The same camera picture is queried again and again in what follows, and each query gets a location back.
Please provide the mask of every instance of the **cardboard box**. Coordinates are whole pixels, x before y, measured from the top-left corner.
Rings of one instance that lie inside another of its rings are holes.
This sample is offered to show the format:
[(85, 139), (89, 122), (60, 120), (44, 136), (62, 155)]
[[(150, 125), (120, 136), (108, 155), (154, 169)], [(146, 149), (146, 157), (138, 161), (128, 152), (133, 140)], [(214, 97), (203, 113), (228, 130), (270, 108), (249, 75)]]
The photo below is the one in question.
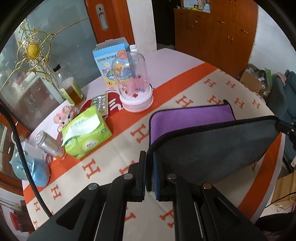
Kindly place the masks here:
[[(296, 171), (276, 181), (276, 187), (271, 202), (296, 191)], [(292, 194), (274, 203), (276, 206), (288, 207), (295, 204), (296, 196)]]
[(198, 9), (203, 10), (204, 6), (205, 6), (205, 0), (198, 0)]
[[(252, 68), (255, 72), (259, 71), (259, 69), (253, 65), (253, 64), (248, 64), (247, 69)], [(252, 74), (249, 72), (245, 71), (240, 79), (240, 82), (246, 86), (249, 90), (255, 91), (257, 94), (260, 96), (263, 95), (263, 92), (268, 91), (269, 88), (266, 86), (264, 89), (262, 88), (262, 83)]]
[(114, 73), (112, 71), (112, 61), (121, 53), (129, 50), (126, 38), (110, 39), (103, 43), (97, 44), (93, 50), (94, 59), (101, 75), (104, 77), (108, 87), (116, 86)]

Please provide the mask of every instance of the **floor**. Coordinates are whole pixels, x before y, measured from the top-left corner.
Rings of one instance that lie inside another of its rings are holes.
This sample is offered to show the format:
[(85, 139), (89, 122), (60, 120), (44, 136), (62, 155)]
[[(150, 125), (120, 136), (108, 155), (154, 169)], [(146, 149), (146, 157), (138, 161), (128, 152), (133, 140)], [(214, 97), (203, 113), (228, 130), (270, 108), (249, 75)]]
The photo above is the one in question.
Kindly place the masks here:
[(175, 50), (174, 45), (164, 45), (164, 44), (159, 44), (159, 43), (156, 43), (156, 48), (157, 48), (157, 50), (164, 49), (164, 48)]

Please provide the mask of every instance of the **silver canister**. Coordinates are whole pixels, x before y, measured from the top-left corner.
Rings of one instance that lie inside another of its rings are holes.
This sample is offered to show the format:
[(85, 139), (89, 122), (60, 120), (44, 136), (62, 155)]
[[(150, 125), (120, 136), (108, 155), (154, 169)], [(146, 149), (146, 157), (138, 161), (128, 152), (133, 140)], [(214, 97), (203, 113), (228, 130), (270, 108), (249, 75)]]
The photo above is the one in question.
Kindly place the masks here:
[(46, 153), (54, 156), (64, 158), (65, 147), (48, 135), (45, 131), (40, 131), (36, 136), (36, 145), (38, 145)]

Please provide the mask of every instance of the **tissue pack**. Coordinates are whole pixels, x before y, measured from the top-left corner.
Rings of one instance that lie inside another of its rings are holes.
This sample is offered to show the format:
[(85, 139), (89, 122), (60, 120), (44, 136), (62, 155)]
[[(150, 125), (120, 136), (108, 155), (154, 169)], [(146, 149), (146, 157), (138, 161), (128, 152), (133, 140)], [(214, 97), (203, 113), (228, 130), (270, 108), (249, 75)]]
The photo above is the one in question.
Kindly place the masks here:
[(66, 152), (78, 159), (112, 136), (96, 106), (83, 111), (62, 129)]

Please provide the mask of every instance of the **bottle cap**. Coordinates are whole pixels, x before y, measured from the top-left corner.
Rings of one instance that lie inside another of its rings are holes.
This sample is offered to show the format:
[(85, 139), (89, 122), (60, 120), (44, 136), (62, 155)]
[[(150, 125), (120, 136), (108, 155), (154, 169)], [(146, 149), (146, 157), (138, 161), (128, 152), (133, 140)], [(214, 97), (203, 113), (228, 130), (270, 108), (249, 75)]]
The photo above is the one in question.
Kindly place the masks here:
[(54, 71), (54, 72), (57, 72), (60, 68), (61, 68), (61, 66), (58, 64), (57, 66), (55, 66), (55, 67), (53, 68), (53, 71)]
[(44, 140), (45, 140), (45, 132), (44, 131), (40, 131), (38, 134), (37, 134), (37, 136), (36, 136), (36, 139), (35, 139), (35, 141), (36, 141), (36, 145), (38, 145), (38, 146), (41, 146), (42, 145), (42, 143), (44, 142)]

